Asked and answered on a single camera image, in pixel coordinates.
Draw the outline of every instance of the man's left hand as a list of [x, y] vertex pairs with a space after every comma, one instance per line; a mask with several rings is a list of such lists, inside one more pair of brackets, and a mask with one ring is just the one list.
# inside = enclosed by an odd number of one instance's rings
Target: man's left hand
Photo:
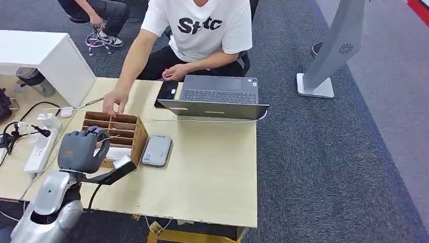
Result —
[[169, 69], [166, 69], [162, 73], [162, 77], [166, 81], [182, 81], [189, 71], [190, 70], [187, 64], [177, 64]]

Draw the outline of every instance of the power strip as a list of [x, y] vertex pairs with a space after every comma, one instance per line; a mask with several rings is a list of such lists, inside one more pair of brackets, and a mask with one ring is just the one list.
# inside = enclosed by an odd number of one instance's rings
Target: power strip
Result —
[[30, 174], [40, 173], [46, 166], [49, 160], [54, 144], [58, 138], [57, 129], [48, 129], [51, 131], [49, 137], [44, 137], [39, 134], [37, 141], [34, 144], [33, 151], [31, 152], [30, 158], [28, 158], [27, 164], [24, 167], [24, 171]]

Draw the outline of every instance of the cardboard organizer box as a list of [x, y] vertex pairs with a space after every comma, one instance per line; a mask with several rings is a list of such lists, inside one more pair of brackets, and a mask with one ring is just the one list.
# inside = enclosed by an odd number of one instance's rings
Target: cardboard organizer box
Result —
[[[139, 166], [148, 139], [140, 117], [123, 114], [112, 117], [106, 113], [87, 111], [82, 130], [88, 130], [92, 126], [104, 128], [110, 137], [114, 137], [110, 138], [110, 147], [130, 148], [131, 160], [136, 167]], [[113, 159], [104, 159], [101, 167], [114, 168]]]

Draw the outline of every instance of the laptop keyboard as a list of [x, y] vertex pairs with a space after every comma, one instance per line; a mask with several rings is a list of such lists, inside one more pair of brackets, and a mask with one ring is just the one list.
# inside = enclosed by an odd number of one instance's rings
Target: laptop keyboard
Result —
[[190, 101], [256, 104], [256, 94], [253, 92], [182, 90], [182, 97]]

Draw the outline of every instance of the sneaker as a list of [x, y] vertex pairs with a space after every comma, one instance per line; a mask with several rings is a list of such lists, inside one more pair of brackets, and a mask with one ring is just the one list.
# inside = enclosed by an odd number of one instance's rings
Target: sneaker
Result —
[[116, 37], [108, 35], [102, 31], [97, 33], [97, 37], [100, 41], [108, 44], [109, 46], [120, 47], [123, 45], [123, 41], [121, 41], [120, 39], [118, 39]]
[[313, 56], [313, 57], [316, 57], [317, 56], [317, 54], [319, 53], [319, 51], [320, 51], [320, 48], [322, 48], [322, 45], [323, 45], [323, 42], [317, 42], [316, 44], [314, 44], [312, 47], [311, 47], [311, 55]]

